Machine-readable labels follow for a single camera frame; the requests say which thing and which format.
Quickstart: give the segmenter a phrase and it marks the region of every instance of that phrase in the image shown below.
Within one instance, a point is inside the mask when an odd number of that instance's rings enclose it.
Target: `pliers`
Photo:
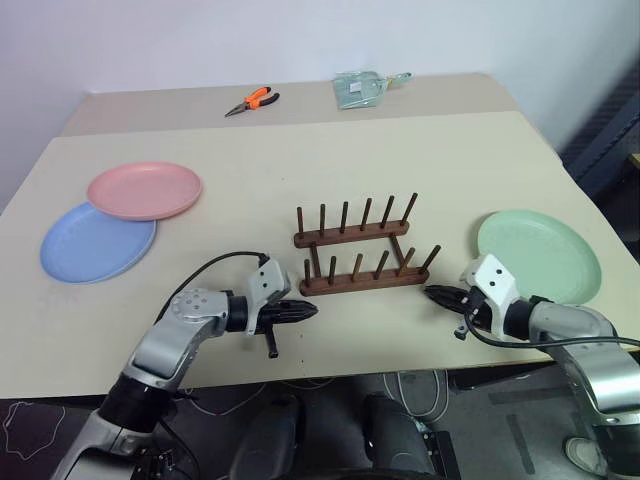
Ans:
[[[271,91],[271,87],[259,88],[248,97],[244,97],[244,102],[239,103],[238,105],[233,107],[231,110],[229,110],[229,112],[225,115],[225,117],[235,115],[236,113],[244,112],[245,110],[255,110],[257,108],[264,107],[265,105],[271,105],[278,98],[280,98],[279,93],[274,93],[269,98],[260,100],[260,97],[264,97],[270,91]]]

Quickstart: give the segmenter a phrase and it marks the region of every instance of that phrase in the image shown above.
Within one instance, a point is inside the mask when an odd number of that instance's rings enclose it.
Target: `pink plate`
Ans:
[[[125,220],[159,220],[185,211],[200,196],[202,180],[174,163],[121,165],[98,175],[89,185],[89,202]]]

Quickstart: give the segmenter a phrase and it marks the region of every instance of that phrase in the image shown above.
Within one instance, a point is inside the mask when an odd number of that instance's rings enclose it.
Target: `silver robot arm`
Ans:
[[[52,480],[128,479],[135,457],[151,443],[200,344],[225,330],[256,333],[258,314],[290,290],[280,264],[270,259],[248,280],[246,297],[196,288],[173,297],[162,319],[142,338],[102,406],[91,413]],[[99,454],[109,454],[109,458]]]
[[[474,294],[484,301],[491,309],[487,329],[501,340],[510,336],[538,343],[617,336],[611,322],[590,308],[521,298],[515,278],[493,255],[472,262],[461,280],[471,287],[462,302],[473,303]],[[479,307],[472,306],[474,314]],[[456,333],[464,336],[466,330],[464,324]],[[611,471],[640,477],[640,365],[617,343],[596,341],[540,350],[566,372]]]

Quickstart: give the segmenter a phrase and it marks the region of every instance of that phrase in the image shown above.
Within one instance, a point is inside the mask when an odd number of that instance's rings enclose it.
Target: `blue plate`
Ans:
[[[155,221],[120,220],[83,203],[51,227],[40,248],[40,263],[61,282],[99,282],[140,260],[155,233]]]

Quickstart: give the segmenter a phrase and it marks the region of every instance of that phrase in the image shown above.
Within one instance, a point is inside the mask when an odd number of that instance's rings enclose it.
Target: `shoe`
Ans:
[[[564,441],[564,454],[581,470],[600,477],[607,476],[607,461],[595,441],[580,437],[567,438]]]

